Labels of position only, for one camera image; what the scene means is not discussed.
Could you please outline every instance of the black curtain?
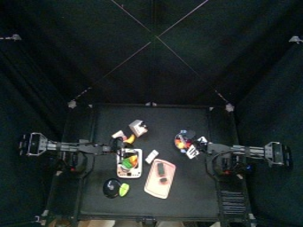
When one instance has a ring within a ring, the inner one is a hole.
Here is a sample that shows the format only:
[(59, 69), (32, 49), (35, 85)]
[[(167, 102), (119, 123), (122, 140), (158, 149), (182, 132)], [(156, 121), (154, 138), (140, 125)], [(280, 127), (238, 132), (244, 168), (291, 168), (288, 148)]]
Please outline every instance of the black curtain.
[[(0, 31), (1, 37), (15, 34), (10, 21), (1, 20)], [(47, 160), (19, 155), (19, 138), (38, 131), (60, 139), (68, 104), (23, 41), (0, 40), (0, 78), (0, 225), (6, 225), (32, 222), (42, 215), (51, 182)]]
[(263, 146), (278, 141), (290, 146), (294, 168), (256, 166), (248, 177), (251, 200), (258, 215), (303, 224), (303, 45), (294, 44), (262, 82), (236, 108), (243, 145)]

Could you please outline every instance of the black table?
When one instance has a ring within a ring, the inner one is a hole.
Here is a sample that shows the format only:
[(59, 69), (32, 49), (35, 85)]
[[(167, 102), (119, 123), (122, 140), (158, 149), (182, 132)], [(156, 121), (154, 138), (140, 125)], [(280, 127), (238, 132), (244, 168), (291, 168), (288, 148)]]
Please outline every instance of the black table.
[(204, 155), (190, 160), (175, 148), (174, 137), (180, 129), (191, 129), (198, 137), (206, 136), (214, 143), (235, 144), (230, 113), (222, 107), (210, 109), (202, 106), (78, 106), (70, 113), (64, 141), (76, 142), (82, 138), (108, 143), (110, 136), (120, 129), (127, 136), (131, 134), (128, 125), (135, 120), (143, 120), (150, 127), (134, 143), (135, 148), (143, 150), (143, 160), (155, 149), (160, 153), (158, 158), (176, 166), (168, 198), (159, 199), (144, 192), (151, 165), (143, 162), (140, 178), (119, 178), (131, 186), (127, 196), (108, 199), (102, 186), (106, 180), (118, 178), (116, 156), (103, 155), (95, 157), (94, 169), (80, 179), (82, 184), (70, 175), (62, 177), (58, 188), (74, 184), (78, 190), (70, 193), (74, 198), (67, 195), (67, 189), (58, 190), (52, 203), (56, 212), (72, 213), (79, 219), (216, 221), (216, 188), (206, 173)]

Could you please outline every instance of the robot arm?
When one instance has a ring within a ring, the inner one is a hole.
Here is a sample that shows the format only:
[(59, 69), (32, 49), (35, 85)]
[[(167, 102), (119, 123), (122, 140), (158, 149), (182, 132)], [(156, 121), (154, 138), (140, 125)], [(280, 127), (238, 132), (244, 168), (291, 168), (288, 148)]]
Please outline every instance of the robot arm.
[(48, 140), (42, 133), (32, 132), (23, 135), (19, 150), (20, 155), (27, 156), (40, 156), (47, 151), (84, 152), (102, 155), (110, 153), (111, 147), (107, 145), (94, 145), (87, 140), (80, 140), (79, 143), (59, 143)]

